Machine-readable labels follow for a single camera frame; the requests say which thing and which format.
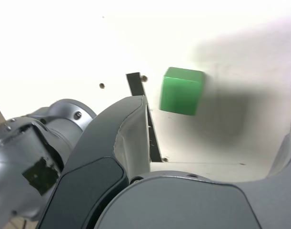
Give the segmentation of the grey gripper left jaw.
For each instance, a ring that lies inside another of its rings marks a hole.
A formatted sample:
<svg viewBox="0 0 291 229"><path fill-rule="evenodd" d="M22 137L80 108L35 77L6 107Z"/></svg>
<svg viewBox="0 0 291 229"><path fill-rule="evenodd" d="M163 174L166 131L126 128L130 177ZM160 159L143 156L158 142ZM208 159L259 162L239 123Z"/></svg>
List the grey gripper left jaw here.
<svg viewBox="0 0 291 229"><path fill-rule="evenodd" d="M93 228L130 180L149 170L147 100L126 97L101 112L82 133L38 228Z"/></svg>

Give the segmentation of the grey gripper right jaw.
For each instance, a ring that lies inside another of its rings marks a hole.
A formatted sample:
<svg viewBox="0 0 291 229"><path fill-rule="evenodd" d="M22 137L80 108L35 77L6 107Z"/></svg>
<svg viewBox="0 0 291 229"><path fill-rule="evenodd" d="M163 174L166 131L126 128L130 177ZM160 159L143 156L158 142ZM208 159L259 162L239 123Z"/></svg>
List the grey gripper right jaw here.
<svg viewBox="0 0 291 229"><path fill-rule="evenodd" d="M291 229L291 132L263 179L224 183L154 172L120 192L95 228Z"/></svg>

